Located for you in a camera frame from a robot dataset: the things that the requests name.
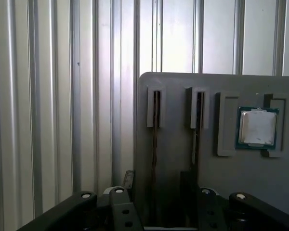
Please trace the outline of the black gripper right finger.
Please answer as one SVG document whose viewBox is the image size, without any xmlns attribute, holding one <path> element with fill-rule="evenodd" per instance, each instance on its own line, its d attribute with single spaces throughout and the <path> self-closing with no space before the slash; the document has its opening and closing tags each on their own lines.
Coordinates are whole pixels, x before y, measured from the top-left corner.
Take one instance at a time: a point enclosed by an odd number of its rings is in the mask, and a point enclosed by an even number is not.
<svg viewBox="0 0 289 231">
<path fill-rule="evenodd" d="M 244 192 L 225 199 L 200 188 L 193 173 L 180 173 L 180 197 L 199 231 L 289 231 L 289 215 Z"/>
</svg>

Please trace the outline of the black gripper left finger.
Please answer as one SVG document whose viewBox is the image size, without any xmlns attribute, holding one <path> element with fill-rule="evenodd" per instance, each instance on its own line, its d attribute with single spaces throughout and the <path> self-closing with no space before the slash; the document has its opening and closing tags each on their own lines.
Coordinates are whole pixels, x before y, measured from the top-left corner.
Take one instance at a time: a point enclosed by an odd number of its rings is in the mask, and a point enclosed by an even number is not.
<svg viewBox="0 0 289 231">
<path fill-rule="evenodd" d="M 22 231 L 142 231 L 132 201 L 133 170 L 123 184 L 107 188 L 101 196 L 80 191 L 20 228 Z"/>
</svg>

